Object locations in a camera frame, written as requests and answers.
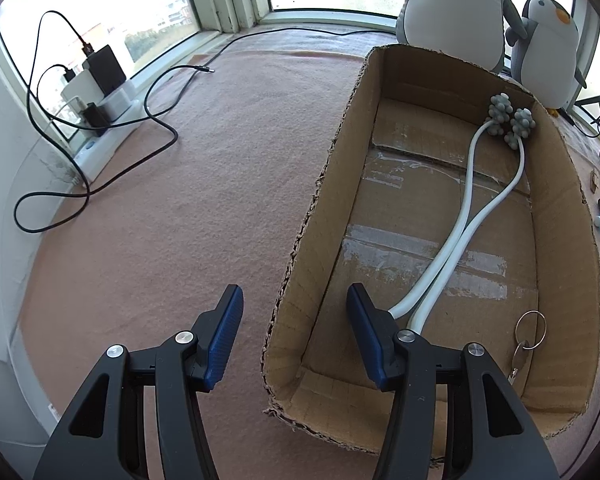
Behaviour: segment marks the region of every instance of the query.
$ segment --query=white wall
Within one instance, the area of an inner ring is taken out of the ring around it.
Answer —
[[[23,105],[0,72],[0,450],[25,479],[32,476],[53,421],[49,423],[46,397],[28,364],[21,338],[15,338],[11,351],[27,279],[41,240],[40,235],[21,232],[11,211],[23,193],[67,190],[70,178],[67,164],[44,140],[40,141]],[[23,207],[20,221],[27,226],[45,225],[57,206],[58,199],[32,199]]]

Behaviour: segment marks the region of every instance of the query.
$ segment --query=white belly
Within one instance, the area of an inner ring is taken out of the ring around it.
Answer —
[[[409,44],[442,51],[492,70],[504,46],[502,0],[409,0]]]
[[[571,95],[576,46],[538,25],[522,62],[522,85],[546,108],[560,108]]]

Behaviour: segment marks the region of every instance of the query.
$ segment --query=key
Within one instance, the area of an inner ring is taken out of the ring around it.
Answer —
[[[513,352],[513,359],[511,360],[511,373],[509,375],[509,384],[513,384],[518,376],[522,367],[526,364],[526,360],[529,357],[529,351],[525,349],[525,347],[529,346],[529,341],[524,340],[521,342],[516,351]]]

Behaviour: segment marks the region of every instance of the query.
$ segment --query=blue gripper pad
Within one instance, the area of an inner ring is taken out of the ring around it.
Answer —
[[[374,307],[362,283],[349,287],[347,315],[369,379],[382,392],[395,390],[405,364],[395,353],[393,338],[399,328],[393,316]]]
[[[210,392],[222,379],[242,319],[242,289],[228,285],[215,309],[198,316],[191,331],[198,336],[192,367],[187,371],[196,390]]]

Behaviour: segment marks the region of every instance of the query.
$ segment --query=keychain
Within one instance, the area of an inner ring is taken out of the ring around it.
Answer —
[[[520,338],[518,337],[518,328],[520,326],[520,322],[522,322],[522,320],[525,319],[525,316],[528,316],[529,314],[538,314],[538,317],[541,317],[542,322],[544,322],[544,332],[542,333],[542,337],[540,338],[540,341],[538,341],[533,346],[529,346],[529,341],[527,341],[526,339],[520,341]],[[513,359],[511,360],[511,373],[509,374],[509,384],[513,384],[516,380],[518,373],[520,372],[520,370],[522,370],[522,368],[526,364],[526,361],[529,359],[529,352],[531,352],[535,348],[538,348],[544,341],[544,338],[546,337],[546,318],[544,317],[544,314],[542,314],[542,312],[540,312],[539,310],[529,310],[528,312],[525,312],[522,316],[520,316],[520,319],[516,323],[514,337],[516,338],[517,346],[516,351],[513,352]]]

